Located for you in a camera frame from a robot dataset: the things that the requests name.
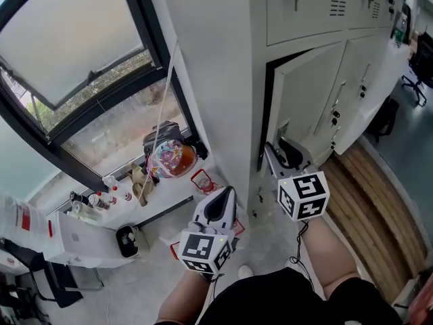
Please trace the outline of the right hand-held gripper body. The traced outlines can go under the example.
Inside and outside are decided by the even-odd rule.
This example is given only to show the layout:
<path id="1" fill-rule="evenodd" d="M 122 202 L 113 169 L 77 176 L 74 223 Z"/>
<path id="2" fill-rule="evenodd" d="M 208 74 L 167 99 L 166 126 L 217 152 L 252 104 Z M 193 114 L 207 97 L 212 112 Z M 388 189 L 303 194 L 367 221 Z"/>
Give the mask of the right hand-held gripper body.
<path id="1" fill-rule="evenodd" d="M 322 216 L 330 198 L 323 171 L 280 179 L 277 202 L 292 221 Z"/>

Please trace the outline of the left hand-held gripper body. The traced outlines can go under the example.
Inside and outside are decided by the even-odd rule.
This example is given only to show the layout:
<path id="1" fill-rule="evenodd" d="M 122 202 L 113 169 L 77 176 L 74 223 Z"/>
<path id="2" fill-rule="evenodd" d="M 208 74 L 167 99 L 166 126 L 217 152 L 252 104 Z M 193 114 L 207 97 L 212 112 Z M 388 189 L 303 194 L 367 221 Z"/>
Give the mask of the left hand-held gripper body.
<path id="1" fill-rule="evenodd" d="M 181 232 L 177 257 L 191 271 L 201 274 L 218 274 L 234 252 L 235 232 L 222 232 L 196 221 Z"/>

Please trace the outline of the grey locker door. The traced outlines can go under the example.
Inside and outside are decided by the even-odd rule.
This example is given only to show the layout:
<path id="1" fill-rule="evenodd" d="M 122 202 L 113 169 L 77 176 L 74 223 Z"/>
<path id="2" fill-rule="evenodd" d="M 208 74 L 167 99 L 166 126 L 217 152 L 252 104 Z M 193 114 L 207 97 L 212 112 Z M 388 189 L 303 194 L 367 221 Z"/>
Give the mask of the grey locker door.
<path id="1" fill-rule="evenodd" d="M 274 70 L 267 141 L 277 141 L 277 131 L 305 147 L 319 164 L 329 155 L 330 133 L 319 131 L 319 121 L 342 61 L 340 41 L 308 50 Z"/>

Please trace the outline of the grey metal locker cabinet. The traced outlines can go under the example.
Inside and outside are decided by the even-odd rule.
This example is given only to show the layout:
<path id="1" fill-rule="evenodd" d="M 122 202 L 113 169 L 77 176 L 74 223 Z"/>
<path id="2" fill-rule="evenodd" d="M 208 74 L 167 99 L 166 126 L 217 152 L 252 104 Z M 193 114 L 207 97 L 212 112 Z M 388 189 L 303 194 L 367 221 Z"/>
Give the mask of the grey metal locker cabinet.
<path id="1" fill-rule="evenodd" d="M 295 39 L 282 0 L 152 0 L 175 68 L 189 83 L 217 167 L 251 207 L 265 172 L 274 70 L 343 33 Z M 403 0 L 393 0 L 394 19 Z"/>

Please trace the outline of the person's left forearm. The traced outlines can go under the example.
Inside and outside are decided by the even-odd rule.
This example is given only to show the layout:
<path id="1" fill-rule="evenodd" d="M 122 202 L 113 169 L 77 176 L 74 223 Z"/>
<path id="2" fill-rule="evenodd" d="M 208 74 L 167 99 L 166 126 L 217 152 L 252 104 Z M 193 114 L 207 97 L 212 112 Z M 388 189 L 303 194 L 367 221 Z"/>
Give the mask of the person's left forearm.
<path id="1" fill-rule="evenodd" d="M 206 277 L 187 270 L 160 306 L 155 325 L 195 325 L 204 308 L 211 279 L 211 275 Z"/>

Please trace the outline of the colourful plastic bag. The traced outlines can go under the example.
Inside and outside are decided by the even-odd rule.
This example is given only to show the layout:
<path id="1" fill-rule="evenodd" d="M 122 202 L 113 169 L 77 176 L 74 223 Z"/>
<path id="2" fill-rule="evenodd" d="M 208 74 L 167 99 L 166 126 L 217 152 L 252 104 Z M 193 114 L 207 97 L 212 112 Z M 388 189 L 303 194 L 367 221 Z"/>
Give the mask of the colourful plastic bag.
<path id="1" fill-rule="evenodd" d="M 178 139 L 169 139 L 158 146 L 147 160 L 146 171 L 157 178 L 181 177 L 196 164 L 196 149 Z"/>

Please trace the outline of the beige cloth pouch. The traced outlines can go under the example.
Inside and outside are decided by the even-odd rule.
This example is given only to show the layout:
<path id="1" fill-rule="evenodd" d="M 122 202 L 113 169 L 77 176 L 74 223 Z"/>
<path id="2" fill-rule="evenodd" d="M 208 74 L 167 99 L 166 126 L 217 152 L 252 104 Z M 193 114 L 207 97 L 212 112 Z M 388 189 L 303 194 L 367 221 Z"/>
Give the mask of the beige cloth pouch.
<path id="1" fill-rule="evenodd" d="M 133 195 L 142 207 L 147 205 L 147 195 L 154 189 L 153 179 L 142 171 L 142 168 L 131 163 L 131 181 Z"/>

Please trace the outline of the person's black clothing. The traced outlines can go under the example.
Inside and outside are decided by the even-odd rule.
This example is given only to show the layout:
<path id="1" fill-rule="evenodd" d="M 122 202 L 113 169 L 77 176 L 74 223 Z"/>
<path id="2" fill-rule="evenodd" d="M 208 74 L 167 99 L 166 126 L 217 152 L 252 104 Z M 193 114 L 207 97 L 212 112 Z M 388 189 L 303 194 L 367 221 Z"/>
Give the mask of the person's black clothing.
<path id="1" fill-rule="evenodd" d="M 328 300 L 292 268 L 233 283 L 210 304 L 199 325 L 403 325 L 377 288 L 349 278 Z"/>

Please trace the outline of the black backpack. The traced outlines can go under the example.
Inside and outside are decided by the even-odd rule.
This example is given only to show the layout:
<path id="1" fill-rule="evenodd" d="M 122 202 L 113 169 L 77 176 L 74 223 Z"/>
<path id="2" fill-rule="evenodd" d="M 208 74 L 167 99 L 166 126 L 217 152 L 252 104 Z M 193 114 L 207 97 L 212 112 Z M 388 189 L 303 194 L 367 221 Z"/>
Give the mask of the black backpack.
<path id="1" fill-rule="evenodd" d="M 172 121 L 165 121 L 160 125 L 158 135 L 156 135 L 156 127 L 154 127 L 154 129 L 144 137 L 143 151 L 149 154 L 153 150 L 154 141 L 156 141 L 156 146 L 159 146 L 162 142 L 171 139 L 176 139 L 180 142 L 184 141 L 179 124 Z"/>
<path id="2" fill-rule="evenodd" d="M 392 133 L 398 109 L 399 103 L 390 96 L 384 100 L 384 103 L 366 129 L 366 132 L 373 136 L 376 143 L 379 142 L 381 137 Z"/>

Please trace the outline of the white counter block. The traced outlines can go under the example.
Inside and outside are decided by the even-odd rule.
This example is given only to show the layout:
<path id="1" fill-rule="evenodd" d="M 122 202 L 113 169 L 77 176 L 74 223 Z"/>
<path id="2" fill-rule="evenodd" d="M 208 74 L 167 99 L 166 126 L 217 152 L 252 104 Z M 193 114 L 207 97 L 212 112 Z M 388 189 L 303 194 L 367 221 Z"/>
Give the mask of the white counter block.
<path id="1" fill-rule="evenodd" d="M 402 75 L 410 52 L 407 44 L 398 47 L 392 39 L 388 41 L 382 59 L 372 72 L 370 84 L 364 84 L 364 96 L 358 95 L 350 105 L 348 122 L 337 134 L 335 153 L 345 153 L 366 130 Z"/>

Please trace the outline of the red patterned bottle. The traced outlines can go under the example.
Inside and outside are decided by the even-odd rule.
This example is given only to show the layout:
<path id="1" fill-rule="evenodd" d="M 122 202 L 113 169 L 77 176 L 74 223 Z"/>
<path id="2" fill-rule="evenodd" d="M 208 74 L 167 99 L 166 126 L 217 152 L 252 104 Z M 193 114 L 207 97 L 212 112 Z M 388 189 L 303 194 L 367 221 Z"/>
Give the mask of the red patterned bottle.
<path id="1" fill-rule="evenodd" d="M 90 195 L 89 203 L 92 207 L 98 209 L 99 211 L 110 209 L 109 203 L 103 199 L 101 192 Z"/>

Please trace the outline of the white box unit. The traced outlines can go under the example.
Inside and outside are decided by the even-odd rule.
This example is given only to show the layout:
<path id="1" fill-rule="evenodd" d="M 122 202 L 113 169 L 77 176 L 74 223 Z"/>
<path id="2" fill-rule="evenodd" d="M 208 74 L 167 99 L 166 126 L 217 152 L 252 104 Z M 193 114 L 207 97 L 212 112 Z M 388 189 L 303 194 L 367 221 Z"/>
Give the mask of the white box unit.
<path id="1" fill-rule="evenodd" d="M 122 256 L 114 230 L 63 213 L 49 220 L 53 236 L 43 252 L 46 261 L 89 269 L 111 269 L 131 262 Z"/>

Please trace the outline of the large clear jug red label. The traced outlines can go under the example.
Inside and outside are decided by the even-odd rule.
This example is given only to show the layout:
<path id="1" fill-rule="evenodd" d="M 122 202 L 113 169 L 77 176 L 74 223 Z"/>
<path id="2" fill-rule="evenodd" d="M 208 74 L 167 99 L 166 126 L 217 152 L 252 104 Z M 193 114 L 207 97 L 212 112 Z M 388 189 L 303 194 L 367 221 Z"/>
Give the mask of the large clear jug red label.
<path id="1" fill-rule="evenodd" d="M 44 214 L 36 212 L 33 217 L 33 221 L 34 223 L 32 224 L 32 230 L 36 239 L 44 245 L 52 243 L 54 237 L 54 227 L 51 220 Z"/>
<path id="2" fill-rule="evenodd" d="M 30 208 L 9 194 L 0 193 L 0 237 L 11 239 L 30 231 Z"/>

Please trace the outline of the black mesh chair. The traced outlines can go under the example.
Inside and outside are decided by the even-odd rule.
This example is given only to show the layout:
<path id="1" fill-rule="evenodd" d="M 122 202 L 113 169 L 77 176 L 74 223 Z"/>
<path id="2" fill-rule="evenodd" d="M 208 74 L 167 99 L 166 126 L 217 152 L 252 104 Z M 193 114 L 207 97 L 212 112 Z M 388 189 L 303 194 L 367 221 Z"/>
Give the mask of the black mesh chair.
<path id="1" fill-rule="evenodd" d="M 42 301 L 57 303 L 63 309 L 83 299 L 83 295 L 78 291 L 78 286 L 69 267 L 46 261 L 43 253 L 18 246 L 11 240 L 5 239 L 3 241 L 3 250 L 28 268 L 33 286 Z M 53 298 L 44 297 L 39 290 L 35 279 L 35 272 L 39 271 L 44 272 Z"/>

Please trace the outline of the black window frame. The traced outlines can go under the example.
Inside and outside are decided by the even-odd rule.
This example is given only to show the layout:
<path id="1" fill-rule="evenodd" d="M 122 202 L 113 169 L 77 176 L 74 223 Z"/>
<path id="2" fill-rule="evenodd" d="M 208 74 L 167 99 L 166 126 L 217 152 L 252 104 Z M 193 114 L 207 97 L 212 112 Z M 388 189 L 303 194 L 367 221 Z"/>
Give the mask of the black window frame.
<path id="1" fill-rule="evenodd" d="M 158 118 L 200 135 L 152 0 L 0 0 L 0 117 L 35 194 L 103 188 Z"/>

